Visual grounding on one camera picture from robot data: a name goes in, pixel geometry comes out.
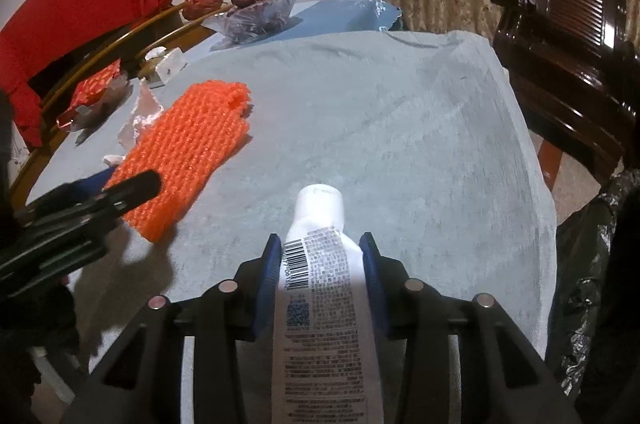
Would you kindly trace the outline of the blue plastic table cover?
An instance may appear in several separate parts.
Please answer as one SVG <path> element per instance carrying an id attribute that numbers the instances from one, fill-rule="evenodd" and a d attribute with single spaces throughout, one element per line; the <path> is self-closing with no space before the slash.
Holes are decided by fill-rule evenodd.
<path id="1" fill-rule="evenodd" d="M 217 51 L 241 48 L 273 41 L 314 37 L 336 32 L 362 32 L 400 29 L 402 11 L 384 0 L 322 0 L 296 3 L 290 19 L 281 32 L 258 36 L 247 42 L 234 44 L 224 35 L 211 35 L 186 50 L 186 61 L 193 64 Z"/>

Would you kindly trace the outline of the small tissue box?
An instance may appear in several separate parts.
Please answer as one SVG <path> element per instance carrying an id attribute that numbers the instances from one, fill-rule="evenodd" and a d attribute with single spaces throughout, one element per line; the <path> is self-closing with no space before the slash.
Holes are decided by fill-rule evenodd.
<path id="1" fill-rule="evenodd" d="M 188 62 L 180 48 L 167 49 L 157 46 L 150 50 L 141 62 L 138 77 L 150 88 L 164 87 L 181 72 Z"/>

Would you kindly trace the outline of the black lined trash bin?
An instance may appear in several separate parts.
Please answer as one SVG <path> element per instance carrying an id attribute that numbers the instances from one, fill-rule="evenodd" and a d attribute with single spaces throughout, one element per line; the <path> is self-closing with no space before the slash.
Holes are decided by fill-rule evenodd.
<path id="1" fill-rule="evenodd" d="M 639 173 L 556 230 L 546 363 L 584 423 L 639 419 Z"/>

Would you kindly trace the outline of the orange foam net sleeve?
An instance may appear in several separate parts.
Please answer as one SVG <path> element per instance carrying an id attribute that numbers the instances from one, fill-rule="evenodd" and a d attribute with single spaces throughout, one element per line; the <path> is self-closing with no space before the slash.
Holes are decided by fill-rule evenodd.
<path id="1" fill-rule="evenodd" d="M 124 216 L 131 228 L 151 243 L 163 239 L 245 139 L 249 105 L 246 84 L 207 80 L 160 115 L 107 182 L 112 187 L 150 169 L 160 175 L 160 193 Z"/>

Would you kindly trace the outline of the light blue towel tablecloth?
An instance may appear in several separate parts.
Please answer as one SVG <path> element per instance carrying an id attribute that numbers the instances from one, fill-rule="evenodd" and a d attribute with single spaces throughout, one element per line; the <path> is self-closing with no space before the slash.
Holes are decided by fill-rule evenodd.
<path id="1" fill-rule="evenodd" d="M 168 84 L 165 111 L 207 80 L 247 85 L 250 129 L 163 239 L 125 223 L 110 256 L 73 280 L 77 312 L 107 334 L 94 368 L 150 298 L 196 298 L 262 256 L 271 234 L 283 246 L 311 184 L 341 192 L 344 232 L 359 247 L 371 233 L 382 256 L 440 294 L 494 296 L 544 360 L 555 209 L 485 38 L 343 32 L 229 50 Z M 274 303 L 256 340 L 236 345 L 246 422 L 274 423 L 273 319 Z M 398 423 L 405 344 L 372 323 L 381 423 Z"/>

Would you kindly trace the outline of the white printed tube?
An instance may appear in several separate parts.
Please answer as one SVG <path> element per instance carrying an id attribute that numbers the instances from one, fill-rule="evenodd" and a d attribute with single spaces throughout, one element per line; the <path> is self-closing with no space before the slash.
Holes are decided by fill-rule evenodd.
<path id="1" fill-rule="evenodd" d="M 363 252 L 345 234 L 343 196 L 329 185 L 298 193 L 272 344 L 272 422 L 383 422 Z"/>

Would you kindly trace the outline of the red cloth cover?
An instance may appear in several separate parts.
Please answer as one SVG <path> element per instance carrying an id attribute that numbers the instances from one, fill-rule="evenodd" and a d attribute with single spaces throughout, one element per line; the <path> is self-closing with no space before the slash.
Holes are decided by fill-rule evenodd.
<path id="1" fill-rule="evenodd" d="M 51 63 L 171 0 L 26 0 L 1 29 L 1 90 L 28 147 L 41 147 L 40 98 L 28 82 Z"/>

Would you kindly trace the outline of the white paper cup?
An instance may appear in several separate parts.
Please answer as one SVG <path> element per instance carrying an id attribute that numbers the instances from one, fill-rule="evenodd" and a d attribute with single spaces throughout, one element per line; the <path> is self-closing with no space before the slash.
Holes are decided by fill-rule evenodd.
<path id="1" fill-rule="evenodd" d="M 122 165 L 122 162 L 124 160 L 125 160 L 125 157 L 122 155 L 107 154 L 103 156 L 103 162 L 108 167 L 118 167 Z"/>

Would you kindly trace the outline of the red woven basket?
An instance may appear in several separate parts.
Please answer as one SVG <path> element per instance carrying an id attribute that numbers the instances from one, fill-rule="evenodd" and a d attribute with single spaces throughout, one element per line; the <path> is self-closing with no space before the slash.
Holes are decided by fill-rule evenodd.
<path id="1" fill-rule="evenodd" d="M 224 0 L 184 0 L 182 16 L 186 20 L 198 20 L 200 17 L 218 11 Z"/>

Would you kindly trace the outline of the red gift packet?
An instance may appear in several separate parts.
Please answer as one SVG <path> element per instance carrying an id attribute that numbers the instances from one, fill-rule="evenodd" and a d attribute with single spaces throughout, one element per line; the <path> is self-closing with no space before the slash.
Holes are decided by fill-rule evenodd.
<path id="1" fill-rule="evenodd" d="M 100 69 L 99 72 L 95 72 L 90 77 L 81 80 L 73 92 L 70 106 L 67 107 L 67 110 L 63 114 L 56 118 L 58 128 L 67 128 L 79 113 L 81 107 L 90 107 L 98 103 L 108 86 L 119 75 L 120 60 L 118 58 L 111 64 Z"/>

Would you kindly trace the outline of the glass fruit bowl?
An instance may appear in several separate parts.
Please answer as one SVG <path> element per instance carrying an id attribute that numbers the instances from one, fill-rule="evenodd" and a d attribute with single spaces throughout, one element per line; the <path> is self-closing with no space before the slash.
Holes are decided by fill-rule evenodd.
<path id="1" fill-rule="evenodd" d="M 247 44 L 284 32 L 294 26 L 292 9 L 297 0 L 262 0 L 244 9 L 207 17 L 203 26 L 221 34 L 231 44 Z"/>

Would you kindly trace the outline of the wooden tv cabinet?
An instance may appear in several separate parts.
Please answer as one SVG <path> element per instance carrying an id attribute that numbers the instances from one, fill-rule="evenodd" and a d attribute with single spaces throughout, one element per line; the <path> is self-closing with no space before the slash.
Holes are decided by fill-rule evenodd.
<path id="1" fill-rule="evenodd" d="M 39 124 L 40 147 L 29 151 L 9 186 L 14 209 L 27 203 L 30 191 L 56 149 L 75 130 L 81 130 L 111 112 L 125 96 L 127 80 L 134 77 L 151 50 L 165 48 L 183 52 L 213 35 L 204 22 L 231 9 L 221 3 L 196 20 L 186 20 L 182 3 L 106 35 L 58 80 L 43 99 Z"/>

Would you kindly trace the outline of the foil wrapper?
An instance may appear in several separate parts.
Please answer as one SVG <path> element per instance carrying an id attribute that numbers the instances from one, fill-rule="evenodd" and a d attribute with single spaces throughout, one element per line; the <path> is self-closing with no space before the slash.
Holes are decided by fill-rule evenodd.
<path id="1" fill-rule="evenodd" d="M 140 90 L 134 109 L 128 121 L 118 132 L 120 146 L 129 152 L 164 113 L 164 106 L 158 102 L 145 79 L 141 81 Z"/>

